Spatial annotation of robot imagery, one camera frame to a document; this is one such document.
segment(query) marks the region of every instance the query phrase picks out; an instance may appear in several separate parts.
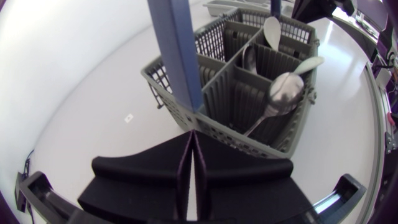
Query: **gray plastic basket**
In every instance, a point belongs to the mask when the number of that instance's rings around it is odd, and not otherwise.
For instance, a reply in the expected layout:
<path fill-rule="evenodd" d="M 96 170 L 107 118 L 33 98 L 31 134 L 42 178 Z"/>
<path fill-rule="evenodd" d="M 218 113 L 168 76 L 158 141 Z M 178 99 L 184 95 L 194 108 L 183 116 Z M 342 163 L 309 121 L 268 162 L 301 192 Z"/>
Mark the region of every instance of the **gray plastic basket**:
<path fill-rule="evenodd" d="M 184 130 L 197 129 L 255 156 L 290 158 L 316 97 L 313 88 L 316 69 L 302 75 L 305 91 L 295 110 L 267 118 L 248 137 L 242 133 L 264 111 L 266 93 L 272 80 L 284 72 L 293 71 L 303 59 L 317 55 L 315 31 L 306 27 L 313 31 L 308 36 L 310 41 L 300 42 L 297 48 L 296 39 L 283 37 L 280 49 L 282 45 L 291 50 L 275 52 L 267 46 L 262 28 L 243 24 L 242 20 L 231 21 L 231 16 L 239 17 L 237 15 L 241 12 L 238 9 L 195 32 L 204 102 L 197 113 L 193 114 L 176 103 L 160 57 L 146 66 L 142 74 L 158 104 L 162 105 L 162 101 Z M 247 43 L 252 44 L 256 51 L 258 75 L 241 68 L 243 47 Z"/>

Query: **spoon bowl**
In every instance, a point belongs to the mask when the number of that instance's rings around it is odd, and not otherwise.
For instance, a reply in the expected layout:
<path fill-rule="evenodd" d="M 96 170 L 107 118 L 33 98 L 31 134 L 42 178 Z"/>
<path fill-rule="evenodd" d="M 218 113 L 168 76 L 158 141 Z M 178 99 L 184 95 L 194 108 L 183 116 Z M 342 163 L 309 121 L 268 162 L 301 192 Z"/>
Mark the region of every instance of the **spoon bowl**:
<path fill-rule="evenodd" d="M 256 51 L 251 45 L 247 45 L 243 49 L 243 62 L 242 66 L 244 69 L 257 74 L 257 62 L 256 62 Z"/>
<path fill-rule="evenodd" d="M 273 50 L 278 51 L 282 33 L 279 21 L 273 16 L 268 17 L 264 22 L 263 31 L 268 44 Z"/>
<path fill-rule="evenodd" d="M 266 118 L 282 116 L 294 110 L 303 95 L 304 81 L 293 72 L 279 75 L 270 85 L 268 104 L 262 116 L 244 133 L 249 136 Z"/>

